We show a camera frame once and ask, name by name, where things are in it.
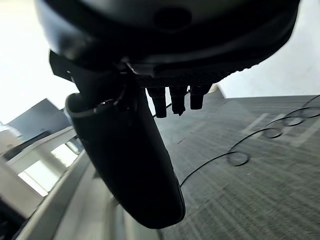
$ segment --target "white wall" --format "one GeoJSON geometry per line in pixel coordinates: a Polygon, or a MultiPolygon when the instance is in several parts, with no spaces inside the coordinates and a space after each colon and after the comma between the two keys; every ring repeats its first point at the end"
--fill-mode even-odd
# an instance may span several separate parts
{"type": "Polygon", "coordinates": [[[42,196],[20,179],[0,158],[0,197],[23,217],[28,218],[42,196]]]}
{"type": "Polygon", "coordinates": [[[63,108],[78,90],[52,74],[34,1],[1,0],[0,29],[0,121],[10,122],[45,98],[63,108]]]}
{"type": "Polygon", "coordinates": [[[226,98],[320,94],[320,1],[302,0],[292,38],[275,55],[219,83],[226,98]]]}
{"type": "Polygon", "coordinates": [[[9,129],[0,131],[0,155],[21,143],[22,141],[9,129]]]}

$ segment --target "gray carpet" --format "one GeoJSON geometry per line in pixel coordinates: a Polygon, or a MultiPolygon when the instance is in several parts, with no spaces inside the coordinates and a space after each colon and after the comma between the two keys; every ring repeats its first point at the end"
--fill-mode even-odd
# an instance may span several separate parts
{"type": "MultiPolygon", "coordinates": [[[[196,167],[228,151],[311,96],[224,99],[208,94],[202,110],[157,119],[180,183],[196,167]]],[[[189,109],[189,96],[186,108],[189,109]]],[[[320,99],[311,103],[320,107],[320,99]]],[[[255,135],[236,147],[251,155],[234,167],[226,157],[182,186],[186,216],[161,230],[164,240],[320,239],[320,117],[268,139],[255,135]]]]}

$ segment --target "black cable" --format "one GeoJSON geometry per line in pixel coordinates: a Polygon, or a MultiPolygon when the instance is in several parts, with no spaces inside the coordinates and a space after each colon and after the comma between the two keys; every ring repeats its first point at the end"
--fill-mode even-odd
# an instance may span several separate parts
{"type": "Polygon", "coordinates": [[[285,117],[282,117],[282,118],[279,118],[279,119],[277,119],[277,120],[275,120],[275,121],[269,122],[269,123],[265,126],[265,128],[260,129],[260,130],[258,130],[258,131],[255,131],[254,133],[252,133],[252,134],[246,136],[245,138],[241,139],[241,140],[238,141],[235,145],[233,145],[233,146],[229,149],[229,151],[228,151],[227,153],[224,153],[224,154],[222,154],[222,155],[219,155],[219,156],[217,156],[217,157],[214,157],[214,158],[212,158],[211,160],[209,160],[209,161],[205,162],[204,164],[202,164],[201,166],[197,167],[194,171],[192,171],[190,174],[188,174],[188,175],[186,176],[186,178],[185,178],[185,179],[182,181],[182,183],[180,184],[180,187],[182,187],[182,185],[183,185],[195,172],[197,172],[198,170],[200,170],[200,169],[201,169],[202,167],[204,167],[205,165],[207,165],[207,164],[209,164],[209,163],[211,163],[211,162],[213,162],[213,161],[215,161],[215,160],[217,160],[217,159],[219,159],[219,158],[221,158],[221,157],[227,156],[227,159],[226,159],[227,162],[228,162],[229,164],[233,165],[234,167],[240,167],[240,166],[243,166],[243,165],[247,164],[247,163],[250,161],[251,156],[250,156],[249,154],[245,153],[245,152],[242,152],[242,151],[233,151],[233,149],[234,149],[236,146],[238,146],[239,144],[241,144],[243,141],[247,140],[248,138],[250,138],[250,137],[252,137],[252,136],[254,136],[254,135],[258,134],[258,133],[261,133],[261,132],[263,133],[262,135],[265,136],[265,137],[268,138],[268,139],[276,139],[276,138],[280,137],[280,136],[283,134],[283,132],[281,132],[281,129],[275,128],[275,127],[268,127],[268,126],[270,126],[270,125],[272,125],[272,124],[274,124],[274,123],[276,123],[276,122],[281,121],[281,123],[282,123],[282,125],[283,125],[284,127],[294,127],[294,126],[297,126],[297,125],[302,124],[302,123],[305,122],[307,119],[311,119],[311,118],[315,118],[315,117],[320,116],[320,107],[307,107],[307,105],[308,105],[309,103],[311,103],[313,100],[315,100],[315,99],[318,98],[318,97],[320,97],[320,95],[317,95],[317,96],[313,97],[312,99],[310,99],[309,101],[307,101],[301,108],[299,108],[299,109],[297,109],[297,110],[294,110],[294,111],[292,111],[292,112],[289,112],[287,115],[285,115],[285,117]],[[319,113],[318,113],[318,114],[315,114],[315,115],[312,115],[312,116],[305,116],[305,115],[303,114],[303,112],[304,112],[305,110],[307,110],[307,109],[317,109],[317,110],[319,110],[319,113]],[[297,115],[297,116],[290,116],[291,114],[294,114],[294,113],[298,113],[298,115],[297,115]],[[286,120],[288,120],[288,119],[296,119],[296,118],[300,118],[301,120],[300,120],[299,122],[297,122],[297,123],[292,123],[292,124],[286,122],[286,120]],[[273,135],[273,136],[267,136],[265,133],[266,133],[267,131],[270,131],[270,130],[276,130],[276,131],[279,131],[279,132],[278,132],[277,134],[273,135]],[[245,161],[243,161],[243,162],[241,162],[241,163],[232,164],[232,161],[231,161],[231,159],[230,159],[230,155],[232,155],[232,154],[242,154],[242,155],[246,155],[246,159],[245,159],[245,161]]]}

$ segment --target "black plastic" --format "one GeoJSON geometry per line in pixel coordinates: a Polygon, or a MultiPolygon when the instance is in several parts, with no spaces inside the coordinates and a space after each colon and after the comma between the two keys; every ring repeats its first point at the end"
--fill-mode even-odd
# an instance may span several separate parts
{"type": "Polygon", "coordinates": [[[148,88],[147,92],[152,98],[155,115],[162,119],[167,116],[166,89],[164,87],[148,88]]]}
{"type": "Polygon", "coordinates": [[[87,110],[81,95],[72,94],[65,109],[98,173],[124,209],[148,228],[174,225],[186,210],[170,156],[143,90],[125,98],[87,110]]]}

